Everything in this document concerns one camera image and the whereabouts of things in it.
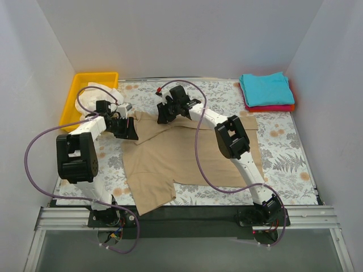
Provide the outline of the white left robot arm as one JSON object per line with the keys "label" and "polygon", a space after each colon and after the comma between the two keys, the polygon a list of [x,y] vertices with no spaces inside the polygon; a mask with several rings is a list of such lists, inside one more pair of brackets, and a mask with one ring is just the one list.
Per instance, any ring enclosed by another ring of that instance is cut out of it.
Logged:
{"label": "white left robot arm", "polygon": [[111,102],[98,100],[96,109],[89,111],[83,124],[56,139],[59,176],[81,190],[92,202],[91,211],[95,219],[110,227],[120,222],[121,214],[114,207],[109,207],[116,201],[97,178],[99,164],[95,141],[105,131],[118,139],[137,141],[134,118],[128,116],[131,108],[130,103],[123,103],[112,110]]}

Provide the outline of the beige t shirt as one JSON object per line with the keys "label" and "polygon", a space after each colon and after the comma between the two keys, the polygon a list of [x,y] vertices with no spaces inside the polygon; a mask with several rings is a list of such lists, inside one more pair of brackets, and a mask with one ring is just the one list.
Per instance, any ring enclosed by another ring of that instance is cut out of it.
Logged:
{"label": "beige t shirt", "polygon": [[138,140],[122,143],[123,165],[140,215],[174,200],[176,183],[207,185],[203,173],[214,186],[246,186],[207,126],[197,130],[196,121],[180,116],[170,124],[158,124],[155,115],[140,111],[133,117]]}

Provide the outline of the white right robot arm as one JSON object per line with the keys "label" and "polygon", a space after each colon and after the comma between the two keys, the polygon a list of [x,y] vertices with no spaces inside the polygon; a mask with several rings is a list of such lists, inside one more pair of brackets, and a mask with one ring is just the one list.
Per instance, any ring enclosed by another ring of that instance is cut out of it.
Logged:
{"label": "white right robot arm", "polygon": [[207,108],[206,101],[191,99],[182,86],[169,91],[159,87],[162,98],[157,105],[159,124],[167,124],[177,116],[206,125],[215,132],[220,153],[236,167],[252,196],[253,208],[241,216],[243,224],[286,227],[288,213],[277,192],[267,185],[259,172],[250,150],[250,140],[236,115],[227,117]]}

